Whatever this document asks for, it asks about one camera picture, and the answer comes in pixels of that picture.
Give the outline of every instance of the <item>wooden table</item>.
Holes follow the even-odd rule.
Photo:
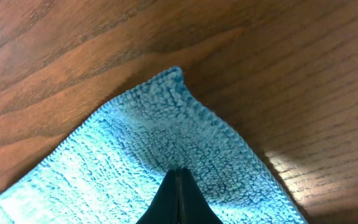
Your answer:
[[[0,0],[0,192],[172,65],[311,223],[358,223],[356,0]]]

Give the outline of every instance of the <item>wood grain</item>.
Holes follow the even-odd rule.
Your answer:
[[[358,223],[356,0],[0,0],[0,192],[172,65],[311,223]]]

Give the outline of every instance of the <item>black object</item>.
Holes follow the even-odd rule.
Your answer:
[[[190,170],[170,170],[137,224],[222,224],[206,202]]]

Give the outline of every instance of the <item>microfiber cloth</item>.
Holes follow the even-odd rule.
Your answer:
[[[187,167],[223,223],[306,223],[244,140],[178,67],[113,98],[0,195],[0,223],[136,223]]]

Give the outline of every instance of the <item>towel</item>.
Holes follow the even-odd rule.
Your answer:
[[[306,223],[240,135],[191,95],[179,67],[94,112],[0,195],[0,223],[136,223],[165,173],[182,167],[223,223]]]

